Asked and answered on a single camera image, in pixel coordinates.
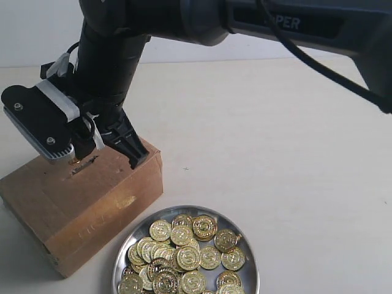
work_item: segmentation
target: robotic arm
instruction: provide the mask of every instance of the robotic arm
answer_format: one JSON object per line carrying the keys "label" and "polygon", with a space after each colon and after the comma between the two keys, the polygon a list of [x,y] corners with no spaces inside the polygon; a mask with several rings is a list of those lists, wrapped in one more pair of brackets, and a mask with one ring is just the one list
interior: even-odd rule
{"label": "robotic arm", "polygon": [[[214,46],[234,33],[276,39],[260,4],[80,0],[85,16],[80,42],[56,62],[42,66],[43,81],[35,87],[7,88],[2,94],[4,111],[50,161],[77,162],[107,145],[127,156],[135,168],[148,152],[123,103],[145,43],[154,36]],[[378,98],[372,102],[386,113],[392,111],[389,0],[280,0],[267,8],[275,27],[297,45],[351,57]],[[74,66],[69,55],[77,46]]]}

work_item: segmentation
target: metal plate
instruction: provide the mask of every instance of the metal plate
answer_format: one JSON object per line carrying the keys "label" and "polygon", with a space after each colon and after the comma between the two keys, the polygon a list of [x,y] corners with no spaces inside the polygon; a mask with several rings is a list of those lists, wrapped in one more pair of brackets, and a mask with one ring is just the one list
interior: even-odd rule
{"label": "metal plate", "polygon": [[[237,235],[242,236],[242,238],[238,241],[238,247],[241,248],[241,250],[245,253],[246,262],[245,265],[239,271],[237,271],[237,274],[242,280],[243,288],[246,294],[258,294],[260,282],[258,276],[258,268],[252,249],[247,242],[247,239],[244,234],[233,222],[228,220],[223,215],[208,208],[202,208],[197,206],[176,206],[164,209],[147,217],[133,230],[133,232],[129,235],[128,239],[126,239],[124,244],[121,246],[118,253],[111,280],[112,293],[117,294],[117,287],[121,281],[121,275],[124,271],[124,268],[129,265],[129,261],[127,258],[128,248],[130,248],[131,245],[135,244],[143,237],[149,236],[149,227],[154,221],[164,219],[171,223],[172,219],[179,214],[188,214],[192,217],[201,216],[203,214],[209,215],[213,217],[217,222],[218,230],[221,230],[223,228],[229,228],[233,230]],[[199,245],[200,248],[204,248],[206,246],[214,246],[214,240],[212,239],[209,242],[199,242]],[[212,271],[208,271],[203,268],[200,268],[200,271],[205,275],[207,280],[206,290],[215,292],[217,290],[216,279],[220,273],[225,271],[225,268],[222,266],[222,264],[220,264],[216,269]]]}

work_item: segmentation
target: white table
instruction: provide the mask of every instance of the white table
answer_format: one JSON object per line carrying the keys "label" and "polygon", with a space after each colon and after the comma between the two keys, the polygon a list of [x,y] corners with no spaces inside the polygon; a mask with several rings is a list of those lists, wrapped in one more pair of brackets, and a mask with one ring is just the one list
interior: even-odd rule
{"label": "white table", "polygon": [[[361,81],[344,58],[324,59]],[[0,89],[37,69],[1,69]],[[173,205],[201,205],[247,235],[260,294],[392,291],[392,120],[294,59],[141,65],[125,106],[162,150],[165,195],[59,281],[0,209],[0,293],[110,294],[127,233]],[[36,152],[0,115],[0,177]]]}

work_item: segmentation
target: cardboard box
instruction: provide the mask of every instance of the cardboard box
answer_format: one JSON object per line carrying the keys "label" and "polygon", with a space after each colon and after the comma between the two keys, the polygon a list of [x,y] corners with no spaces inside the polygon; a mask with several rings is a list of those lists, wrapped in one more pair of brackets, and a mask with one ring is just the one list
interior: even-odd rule
{"label": "cardboard box", "polygon": [[0,180],[5,205],[64,277],[162,195],[160,152],[143,143],[150,155],[136,170],[105,148],[77,166],[37,157]]}

